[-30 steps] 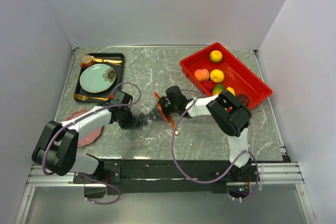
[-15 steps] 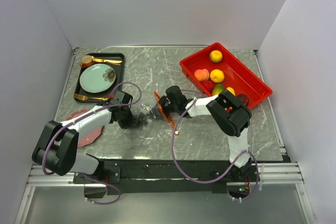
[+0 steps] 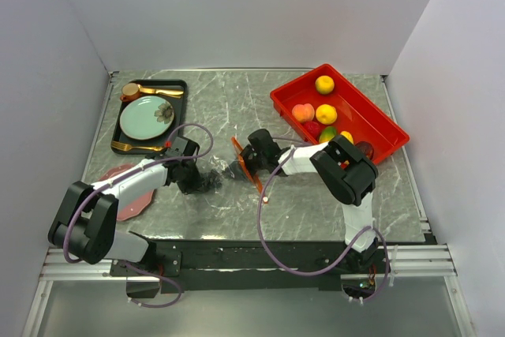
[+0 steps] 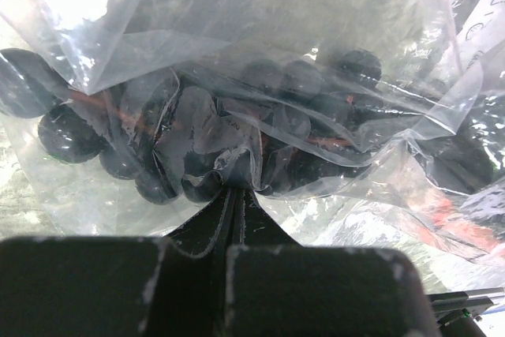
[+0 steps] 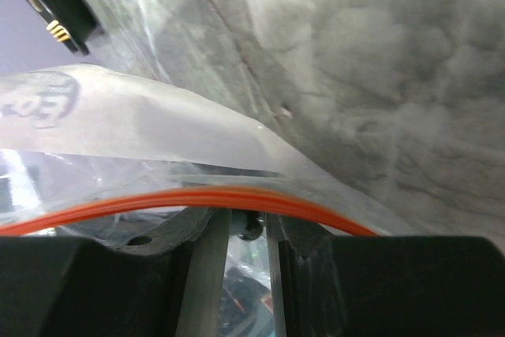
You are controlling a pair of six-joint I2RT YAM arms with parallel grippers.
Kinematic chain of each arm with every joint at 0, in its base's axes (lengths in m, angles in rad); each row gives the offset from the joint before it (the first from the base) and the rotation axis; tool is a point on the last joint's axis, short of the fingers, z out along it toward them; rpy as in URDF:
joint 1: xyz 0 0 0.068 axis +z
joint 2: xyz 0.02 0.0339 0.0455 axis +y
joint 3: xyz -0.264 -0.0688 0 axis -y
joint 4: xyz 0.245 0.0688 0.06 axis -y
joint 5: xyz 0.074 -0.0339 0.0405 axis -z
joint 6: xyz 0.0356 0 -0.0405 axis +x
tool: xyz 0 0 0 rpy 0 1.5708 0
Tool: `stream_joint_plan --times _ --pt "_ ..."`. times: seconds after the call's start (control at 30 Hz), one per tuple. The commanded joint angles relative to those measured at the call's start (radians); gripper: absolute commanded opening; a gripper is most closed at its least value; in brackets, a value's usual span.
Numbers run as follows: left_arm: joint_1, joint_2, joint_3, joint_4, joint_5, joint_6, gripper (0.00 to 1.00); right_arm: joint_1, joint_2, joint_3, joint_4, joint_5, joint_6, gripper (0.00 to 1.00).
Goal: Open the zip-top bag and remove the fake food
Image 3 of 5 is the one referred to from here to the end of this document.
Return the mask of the dark fake grapes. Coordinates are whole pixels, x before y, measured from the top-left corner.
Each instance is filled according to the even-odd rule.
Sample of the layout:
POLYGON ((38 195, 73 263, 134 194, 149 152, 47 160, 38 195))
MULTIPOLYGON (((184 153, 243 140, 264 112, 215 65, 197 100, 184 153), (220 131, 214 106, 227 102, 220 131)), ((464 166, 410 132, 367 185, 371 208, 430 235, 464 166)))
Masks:
POLYGON ((206 173, 200 173, 199 184, 196 188, 198 193, 217 191, 222 187, 222 175, 215 169, 206 173))

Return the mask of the clear zip top bag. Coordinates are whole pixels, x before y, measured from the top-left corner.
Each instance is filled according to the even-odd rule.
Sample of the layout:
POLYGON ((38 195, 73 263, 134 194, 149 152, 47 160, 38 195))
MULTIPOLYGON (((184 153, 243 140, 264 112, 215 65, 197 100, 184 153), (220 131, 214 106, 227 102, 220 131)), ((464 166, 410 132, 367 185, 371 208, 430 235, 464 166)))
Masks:
POLYGON ((266 195, 262 195, 262 191, 264 189, 263 184, 260 180, 259 173, 258 174, 249 174, 248 172, 243 171, 242 162, 238 161, 238 148, 245 147, 242 146, 236 137, 230 138, 232 147, 235 153, 235 160, 232 163, 229 163, 227 167, 225 167, 222 172, 230 178, 239 179, 239 180, 247 180, 254 184, 256 190, 260 194, 261 204, 268 204, 269 198, 266 195))

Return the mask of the fake peach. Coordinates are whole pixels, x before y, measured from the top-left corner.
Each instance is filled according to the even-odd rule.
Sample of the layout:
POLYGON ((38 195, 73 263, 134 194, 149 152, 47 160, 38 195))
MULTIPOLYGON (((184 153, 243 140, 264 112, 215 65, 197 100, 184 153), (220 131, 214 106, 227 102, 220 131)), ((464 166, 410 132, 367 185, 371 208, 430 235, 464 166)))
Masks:
POLYGON ((315 110, 310 103, 296 104, 292 108, 291 114, 298 122, 304 124, 314 119, 315 110))

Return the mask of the red fake strawberry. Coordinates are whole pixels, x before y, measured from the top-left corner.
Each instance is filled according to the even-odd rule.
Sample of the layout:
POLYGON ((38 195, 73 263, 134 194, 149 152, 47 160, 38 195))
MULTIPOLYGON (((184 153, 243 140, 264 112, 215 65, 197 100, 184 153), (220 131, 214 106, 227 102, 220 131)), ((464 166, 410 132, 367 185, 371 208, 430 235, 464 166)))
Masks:
POLYGON ((322 127, 318 122, 308 121, 303 124, 307 134, 315 140, 319 140, 319 136, 322 132, 322 127))

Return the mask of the fake orange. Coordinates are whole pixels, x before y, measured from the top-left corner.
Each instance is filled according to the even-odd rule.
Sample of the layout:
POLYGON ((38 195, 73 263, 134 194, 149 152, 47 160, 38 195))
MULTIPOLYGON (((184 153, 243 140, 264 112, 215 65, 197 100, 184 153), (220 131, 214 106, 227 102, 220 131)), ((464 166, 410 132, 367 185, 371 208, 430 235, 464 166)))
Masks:
POLYGON ((331 125, 336 122, 338 113, 332 105, 322 104, 316 108, 315 117, 320 124, 331 125))

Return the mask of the yellow fake banana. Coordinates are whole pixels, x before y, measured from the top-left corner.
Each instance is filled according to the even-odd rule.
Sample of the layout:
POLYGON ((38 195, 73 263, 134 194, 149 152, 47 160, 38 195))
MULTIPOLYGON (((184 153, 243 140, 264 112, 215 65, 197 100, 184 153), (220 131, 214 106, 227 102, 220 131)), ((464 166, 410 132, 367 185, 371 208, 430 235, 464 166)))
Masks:
POLYGON ((354 144, 354 138, 350 132, 342 131, 340 135, 345 137, 351 144, 354 144))

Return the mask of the yellow green fake mango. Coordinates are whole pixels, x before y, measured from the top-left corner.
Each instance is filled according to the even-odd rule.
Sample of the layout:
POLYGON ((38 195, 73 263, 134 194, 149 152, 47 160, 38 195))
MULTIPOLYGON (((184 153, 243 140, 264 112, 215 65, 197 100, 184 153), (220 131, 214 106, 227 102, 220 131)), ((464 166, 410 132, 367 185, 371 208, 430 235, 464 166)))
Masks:
POLYGON ((335 82, 329 76, 319 76, 315 80, 315 88, 321 95, 329 95, 335 89, 335 82))

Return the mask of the dark red fake apple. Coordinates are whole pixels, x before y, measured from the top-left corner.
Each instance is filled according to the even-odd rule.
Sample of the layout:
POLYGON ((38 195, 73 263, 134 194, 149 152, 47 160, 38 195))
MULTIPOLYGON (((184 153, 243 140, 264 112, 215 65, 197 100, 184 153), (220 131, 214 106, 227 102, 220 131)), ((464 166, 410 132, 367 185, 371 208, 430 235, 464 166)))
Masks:
POLYGON ((375 150, 371 143, 367 141, 359 141, 355 144, 355 147, 368 159, 373 160, 375 150))

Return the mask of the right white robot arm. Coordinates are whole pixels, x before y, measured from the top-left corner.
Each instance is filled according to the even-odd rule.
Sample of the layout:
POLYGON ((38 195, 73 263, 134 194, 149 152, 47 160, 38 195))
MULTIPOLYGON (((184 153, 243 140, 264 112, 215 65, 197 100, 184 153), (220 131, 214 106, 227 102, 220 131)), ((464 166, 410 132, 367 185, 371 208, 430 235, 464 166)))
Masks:
POLYGON ((354 272, 365 271, 373 262, 369 248, 376 238, 372 229, 376 165, 343 136, 321 144, 286 148, 279 147, 277 141, 266 129, 249 135, 246 146, 241 146, 233 137, 231 142, 237 158, 230 164, 230 171, 250 180, 263 204, 267 203, 267 196, 258 176, 262 170, 272 176, 318 174, 331 195, 342 204, 344 241, 352 248, 345 254, 346 266, 354 272))

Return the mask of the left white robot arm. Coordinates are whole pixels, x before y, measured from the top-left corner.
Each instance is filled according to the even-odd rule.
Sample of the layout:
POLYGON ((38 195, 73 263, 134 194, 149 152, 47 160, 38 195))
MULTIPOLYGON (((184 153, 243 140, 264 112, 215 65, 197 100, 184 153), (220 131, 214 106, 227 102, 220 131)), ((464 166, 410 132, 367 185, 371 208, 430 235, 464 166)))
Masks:
POLYGON ((118 231, 118 213, 147 193, 172 183, 184 194, 200 189, 203 175, 196 167, 199 150, 193 140, 175 137, 169 147, 107 180, 74 182, 50 226, 48 241, 62 248, 70 263, 126 260, 137 274, 151 273, 157 264, 155 247, 146 238, 118 231))

